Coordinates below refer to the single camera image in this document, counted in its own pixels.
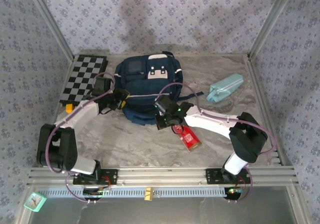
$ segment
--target black mounting bracket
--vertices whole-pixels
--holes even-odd
[[[118,179],[117,169],[101,169],[101,178],[98,180],[90,180],[85,176],[78,175],[73,178],[73,185],[108,185],[110,180],[110,185],[116,185]]]
[[[240,173],[236,176],[238,178],[234,178],[233,180],[226,181],[223,177],[223,173],[220,168],[209,168],[206,169],[206,183],[208,185],[214,184],[234,184],[236,185],[238,182],[238,178],[242,177],[246,184],[250,184],[250,176],[246,169],[242,169]]]

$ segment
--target light blue pencil case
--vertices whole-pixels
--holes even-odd
[[[210,86],[206,97],[209,102],[219,102],[233,93],[242,83],[244,77],[240,74],[233,74]]]

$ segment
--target blue floral wall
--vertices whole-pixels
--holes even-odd
[[[246,53],[275,0],[45,0],[74,54]]]
[[[68,61],[32,0],[0,0],[0,223],[12,223]]]
[[[277,132],[320,223],[320,0],[289,0],[254,60]]]

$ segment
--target checkerboard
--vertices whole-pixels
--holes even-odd
[[[60,103],[78,105],[82,98],[92,89],[96,74],[104,72],[107,67],[106,56],[80,55],[75,61],[73,71],[65,86]]]

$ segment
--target red snack bag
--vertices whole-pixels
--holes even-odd
[[[187,126],[175,125],[173,131],[179,136],[180,140],[185,144],[188,151],[193,151],[201,145],[201,141],[194,132]]]

